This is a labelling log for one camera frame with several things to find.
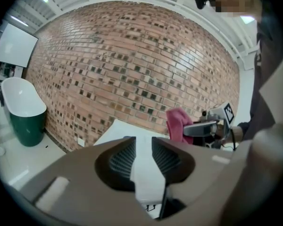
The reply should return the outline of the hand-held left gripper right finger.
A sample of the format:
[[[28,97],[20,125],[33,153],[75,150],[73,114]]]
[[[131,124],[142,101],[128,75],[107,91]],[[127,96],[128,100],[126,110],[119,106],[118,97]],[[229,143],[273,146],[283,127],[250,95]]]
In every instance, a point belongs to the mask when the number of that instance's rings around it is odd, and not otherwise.
[[[166,219],[201,196],[229,163],[232,153],[153,137],[152,157],[165,179],[159,219]]]

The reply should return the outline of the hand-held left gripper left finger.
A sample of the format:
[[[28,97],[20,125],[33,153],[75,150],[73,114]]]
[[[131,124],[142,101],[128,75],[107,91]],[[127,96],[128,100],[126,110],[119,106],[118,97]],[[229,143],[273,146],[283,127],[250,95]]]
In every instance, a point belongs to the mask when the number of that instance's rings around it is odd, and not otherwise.
[[[20,192],[42,220],[151,220],[130,179],[135,142],[126,137],[67,153]]]

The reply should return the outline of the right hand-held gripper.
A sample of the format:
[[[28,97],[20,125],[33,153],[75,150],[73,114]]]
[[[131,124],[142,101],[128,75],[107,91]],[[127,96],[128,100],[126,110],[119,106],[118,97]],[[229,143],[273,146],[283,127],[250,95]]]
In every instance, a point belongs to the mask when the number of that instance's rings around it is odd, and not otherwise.
[[[183,135],[193,137],[193,144],[220,149],[233,135],[234,113],[229,102],[215,105],[202,112],[192,125],[184,126]]]

